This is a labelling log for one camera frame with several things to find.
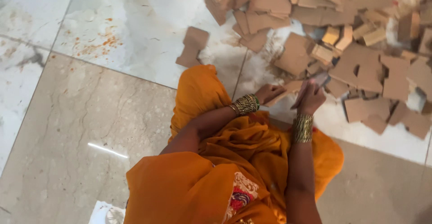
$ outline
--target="orange dupatta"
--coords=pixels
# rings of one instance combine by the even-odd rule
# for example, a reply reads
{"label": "orange dupatta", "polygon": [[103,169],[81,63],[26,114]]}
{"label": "orange dupatta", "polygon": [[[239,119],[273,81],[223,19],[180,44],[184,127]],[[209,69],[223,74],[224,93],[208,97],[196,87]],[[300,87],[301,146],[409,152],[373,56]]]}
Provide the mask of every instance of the orange dupatta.
{"label": "orange dupatta", "polygon": [[[191,119],[231,104],[213,65],[186,70],[175,101],[169,142]],[[231,224],[240,219],[285,223],[290,135],[270,125],[268,115],[258,111],[232,120],[200,143],[199,154],[141,159],[126,174],[130,197],[124,223]],[[341,170],[343,153],[318,130],[312,147],[318,199]],[[249,197],[237,210],[231,201],[234,190]]]}

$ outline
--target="bangle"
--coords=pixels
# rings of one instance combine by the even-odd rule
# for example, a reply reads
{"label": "bangle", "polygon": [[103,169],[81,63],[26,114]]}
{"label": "bangle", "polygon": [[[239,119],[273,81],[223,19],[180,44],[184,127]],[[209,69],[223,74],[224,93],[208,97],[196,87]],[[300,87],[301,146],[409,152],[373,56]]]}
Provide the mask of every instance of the bangle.
{"label": "bangle", "polygon": [[314,116],[299,114],[294,120],[293,144],[312,141],[312,123]]}
{"label": "bangle", "polygon": [[237,112],[237,110],[235,109],[235,107],[233,105],[228,105],[230,108],[232,108],[235,111],[235,114],[238,116],[240,116],[240,114]]}
{"label": "bangle", "polygon": [[259,108],[259,103],[256,100],[256,96],[254,94],[244,95],[237,99],[233,105],[235,105],[240,112],[241,116],[244,116],[248,113],[255,112]]}

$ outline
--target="gold jewelry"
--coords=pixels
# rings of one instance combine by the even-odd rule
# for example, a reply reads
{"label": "gold jewelry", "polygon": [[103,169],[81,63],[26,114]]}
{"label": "gold jewelry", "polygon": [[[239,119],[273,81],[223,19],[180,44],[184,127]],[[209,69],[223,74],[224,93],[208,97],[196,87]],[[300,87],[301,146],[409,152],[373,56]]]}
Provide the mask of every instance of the gold jewelry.
{"label": "gold jewelry", "polygon": [[254,94],[248,94],[240,97],[233,103],[240,111],[241,116],[255,112],[260,107]]}
{"label": "gold jewelry", "polygon": [[298,114],[294,120],[293,144],[312,141],[312,123],[314,116]]}
{"label": "gold jewelry", "polygon": [[235,107],[233,105],[228,105],[230,108],[232,108],[235,111],[235,114],[238,116],[240,116],[240,114],[237,112],[237,110],[235,109]]}
{"label": "gold jewelry", "polygon": [[239,220],[240,224],[254,224],[254,222],[252,221],[252,219],[249,219],[247,221],[244,221],[243,219]]}

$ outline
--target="woman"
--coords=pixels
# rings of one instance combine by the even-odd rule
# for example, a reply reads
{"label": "woman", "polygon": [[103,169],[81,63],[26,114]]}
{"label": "woman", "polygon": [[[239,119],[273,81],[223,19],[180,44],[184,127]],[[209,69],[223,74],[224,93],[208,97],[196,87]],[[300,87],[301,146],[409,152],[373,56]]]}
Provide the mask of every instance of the woman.
{"label": "woman", "polygon": [[341,170],[343,153],[312,133],[312,115],[325,101],[314,84],[291,133],[269,124],[268,112],[257,109],[283,92],[265,85],[232,103],[213,65],[186,70],[169,144],[126,174],[124,223],[321,223],[315,201]]}

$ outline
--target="tile grout line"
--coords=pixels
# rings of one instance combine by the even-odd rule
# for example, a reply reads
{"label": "tile grout line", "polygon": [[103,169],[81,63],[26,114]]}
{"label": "tile grout line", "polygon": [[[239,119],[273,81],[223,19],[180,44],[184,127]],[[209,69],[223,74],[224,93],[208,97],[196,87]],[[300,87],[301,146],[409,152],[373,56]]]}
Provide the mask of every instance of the tile grout line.
{"label": "tile grout line", "polygon": [[29,41],[25,41],[25,40],[22,40],[22,39],[19,39],[19,38],[13,38],[13,37],[10,37],[10,36],[7,36],[7,35],[3,35],[3,34],[0,34],[0,38],[12,40],[14,42],[18,42],[18,43],[21,43],[21,44],[25,44],[26,46],[32,46],[32,47],[35,47],[35,48],[46,50],[48,52],[51,51],[49,48],[45,48],[45,47],[43,47],[41,45],[36,45],[36,44],[33,44],[33,43],[29,42]]}
{"label": "tile grout line", "polygon": [[239,76],[238,76],[238,78],[237,78],[237,82],[235,83],[234,92],[232,93],[231,101],[234,99],[235,91],[237,90],[237,86],[239,85],[238,82],[240,81],[241,72],[243,71],[243,66],[245,65],[245,62],[246,62],[246,56],[247,56],[247,54],[248,54],[248,51],[249,51],[249,49],[246,50],[246,52],[245,52],[245,57],[243,58],[243,62],[241,63],[240,73],[238,73]]}
{"label": "tile grout line", "polygon": [[143,79],[143,78],[141,78],[141,77],[134,76],[134,75],[130,75],[130,74],[126,73],[126,72],[122,72],[122,71],[114,70],[114,69],[111,69],[111,68],[108,68],[108,67],[102,66],[102,65],[100,65],[100,64],[96,64],[96,63],[92,63],[92,62],[89,62],[89,61],[85,61],[85,60],[83,60],[83,59],[78,59],[78,58],[76,58],[76,57],[74,57],[74,56],[67,55],[67,54],[64,54],[64,53],[61,53],[61,52],[51,51],[51,53],[59,54],[59,55],[62,55],[62,56],[65,56],[65,57],[71,58],[71,59],[73,59],[73,60],[78,60],[78,61],[84,62],[84,63],[89,63],[89,64],[91,64],[91,65],[98,66],[98,67],[101,67],[101,68],[103,68],[103,69],[112,70],[112,71],[115,71],[115,72],[117,72],[117,73],[124,74],[124,75],[130,76],[130,77],[133,77],[133,78],[141,79],[141,80],[144,80],[144,81],[147,81],[147,82],[150,82],[150,83],[153,83],[153,84],[157,84],[157,85],[159,85],[159,86],[163,86],[163,87],[166,87],[166,88],[169,88],[169,89],[177,90],[177,89],[175,89],[175,88],[172,88],[172,87],[169,87],[169,86],[165,86],[165,85],[163,85],[163,84],[159,84],[159,83],[157,83],[157,82],[154,82],[154,81],[151,81],[151,80],[148,80],[148,79]]}
{"label": "tile grout line", "polygon": [[69,4],[68,4],[67,7],[66,7],[66,11],[64,12],[63,18],[62,18],[62,20],[61,20],[61,22],[60,22],[60,26],[59,26],[59,28],[58,28],[57,34],[55,35],[55,38],[54,38],[54,40],[53,40],[53,44],[51,45],[50,53],[52,52],[52,50],[53,50],[53,48],[54,48],[54,44],[55,44],[55,42],[57,41],[58,34],[60,34],[61,27],[62,27],[62,25],[63,25],[63,22],[64,22],[65,18],[66,18],[66,15],[67,15],[67,13],[68,13],[68,11],[69,11],[69,8],[70,8],[70,6],[71,6],[71,4],[72,4],[72,1],[73,1],[73,0],[69,0]]}
{"label": "tile grout line", "polygon": [[426,158],[425,158],[425,166],[427,166],[427,161],[428,161],[428,157],[429,157],[429,149],[430,149],[430,147],[431,147],[431,140],[432,140],[432,132],[431,132],[431,135],[429,136],[429,144],[428,144],[428,149],[427,149],[427,151],[426,151]]}

